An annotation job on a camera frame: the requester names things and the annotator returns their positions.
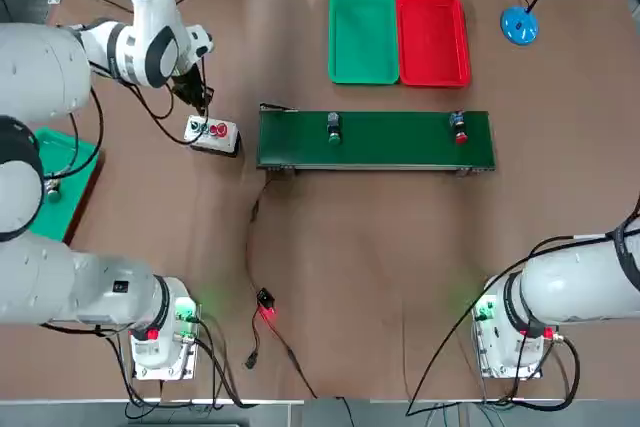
green conveyor belt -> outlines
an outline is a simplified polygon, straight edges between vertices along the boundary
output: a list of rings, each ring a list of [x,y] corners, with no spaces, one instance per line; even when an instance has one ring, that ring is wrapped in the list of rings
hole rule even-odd
[[[446,112],[338,112],[341,143],[328,142],[329,112],[262,108],[258,166],[318,170],[494,170],[489,116],[464,113],[456,144]]]

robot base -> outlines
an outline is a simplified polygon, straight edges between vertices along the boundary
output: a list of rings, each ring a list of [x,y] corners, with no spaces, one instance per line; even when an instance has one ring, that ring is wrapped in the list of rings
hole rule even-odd
[[[170,291],[170,305],[157,340],[138,341],[131,337],[134,377],[138,380],[188,380],[195,376],[198,348],[187,339],[197,337],[198,324],[185,319],[199,314],[199,309],[181,281],[173,277],[164,280]]]
[[[473,340],[482,377],[513,379],[518,375],[527,380],[533,374],[543,355],[544,339],[526,338],[515,330],[505,314],[503,305],[504,281],[496,283],[473,309]],[[518,357],[524,340],[520,369]],[[532,378],[540,378],[537,372]]]

green tray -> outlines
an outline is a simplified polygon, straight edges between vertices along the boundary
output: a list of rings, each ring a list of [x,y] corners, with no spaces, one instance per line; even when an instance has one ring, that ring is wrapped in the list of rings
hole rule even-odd
[[[263,107],[258,166],[318,170],[494,170],[489,116],[464,113],[456,144],[446,112],[338,112],[341,143],[328,142],[329,112]]]
[[[35,133],[40,143],[40,159],[45,174],[59,171],[66,167],[73,157],[75,140],[60,132],[43,127]],[[81,165],[93,152],[94,145],[78,143],[78,158],[72,167]],[[76,210],[87,192],[87,187],[98,164],[96,156],[91,163],[71,177],[60,181],[60,200],[56,203],[44,199],[42,207],[31,228],[34,234],[48,237],[60,242],[69,241],[67,238],[72,226]]]
[[[329,0],[329,78],[395,84],[398,72],[395,0]]]

red tray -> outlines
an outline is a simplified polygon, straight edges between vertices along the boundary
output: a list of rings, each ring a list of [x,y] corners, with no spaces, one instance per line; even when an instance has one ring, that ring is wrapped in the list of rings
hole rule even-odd
[[[460,0],[396,0],[396,14],[404,84],[469,84],[471,65]]]

connector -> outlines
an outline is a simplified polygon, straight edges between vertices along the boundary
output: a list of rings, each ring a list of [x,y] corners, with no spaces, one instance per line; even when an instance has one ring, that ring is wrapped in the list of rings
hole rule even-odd
[[[257,351],[253,351],[251,352],[251,354],[249,355],[249,357],[247,357],[247,360],[244,363],[244,366],[251,370],[256,366],[256,363],[258,362],[258,352]]]
[[[265,289],[264,287],[260,289],[257,295],[258,304],[260,304],[266,310],[273,310],[273,306],[276,302],[276,299],[271,295],[271,293]]]
[[[191,334],[173,334],[173,341],[185,345],[193,345],[193,343],[196,341],[196,338]]]

